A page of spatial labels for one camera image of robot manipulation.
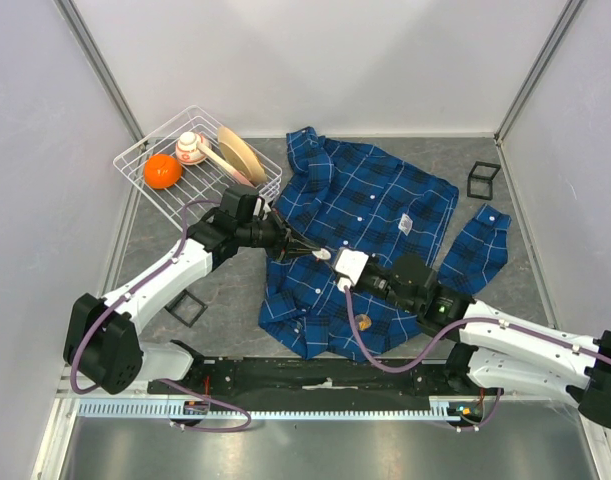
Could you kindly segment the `amber round brooch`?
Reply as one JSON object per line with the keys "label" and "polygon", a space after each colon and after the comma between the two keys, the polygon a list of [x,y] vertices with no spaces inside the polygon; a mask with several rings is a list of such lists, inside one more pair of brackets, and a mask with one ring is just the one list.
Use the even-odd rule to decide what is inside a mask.
{"label": "amber round brooch", "polygon": [[322,261],[329,261],[331,259],[331,253],[325,249],[321,248],[312,252],[312,254],[318,259]]}
{"label": "amber round brooch", "polygon": [[372,326],[371,318],[366,314],[358,314],[354,317],[354,324],[356,328],[362,332],[369,330]]}

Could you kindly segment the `blue plaid shirt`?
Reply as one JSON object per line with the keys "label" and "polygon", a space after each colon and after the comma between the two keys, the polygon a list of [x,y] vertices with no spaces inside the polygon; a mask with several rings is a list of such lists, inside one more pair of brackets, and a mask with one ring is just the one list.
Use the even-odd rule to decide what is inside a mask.
{"label": "blue plaid shirt", "polygon": [[[375,254],[385,267],[415,254],[437,267],[440,282],[472,296],[506,264],[511,219],[488,205],[440,254],[459,198],[448,181],[376,146],[329,139],[311,127],[289,133],[286,144],[293,174],[276,208],[315,243]],[[356,328],[358,314],[371,318],[369,330]],[[340,292],[331,269],[309,255],[268,262],[258,324],[306,359],[329,352],[361,361],[420,332],[411,314],[366,293]]]}

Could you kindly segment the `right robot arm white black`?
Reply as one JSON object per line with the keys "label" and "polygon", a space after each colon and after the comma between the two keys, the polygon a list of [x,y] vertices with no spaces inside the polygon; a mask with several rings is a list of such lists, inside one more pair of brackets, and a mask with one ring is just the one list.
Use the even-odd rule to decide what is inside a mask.
{"label": "right robot arm white black", "polygon": [[369,293],[404,310],[433,341],[453,341],[442,371],[450,391],[481,387],[546,396],[611,429],[610,330],[594,338],[508,315],[440,282],[414,254],[386,268],[374,255],[347,250],[335,269],[348,275],[347,292]]}

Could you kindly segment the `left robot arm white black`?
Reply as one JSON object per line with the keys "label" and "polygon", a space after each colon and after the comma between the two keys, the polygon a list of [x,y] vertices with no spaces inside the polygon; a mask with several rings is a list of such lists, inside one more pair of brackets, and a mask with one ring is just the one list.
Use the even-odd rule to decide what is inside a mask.
{"label": "left robot arm white black", "polygon": [[242,247],[263,249],[275,260],[331,257],[267,206],[256,188],[228,187],[198,222],[185,223],[180,240],[140,275],[101,297],[84,294],[76,300],[63,352],[72,390],[118,394],[136,381],[164,380],[183,393],[200,389],[205,371],[190,348],[143,343],[139,336],[159,311]]}

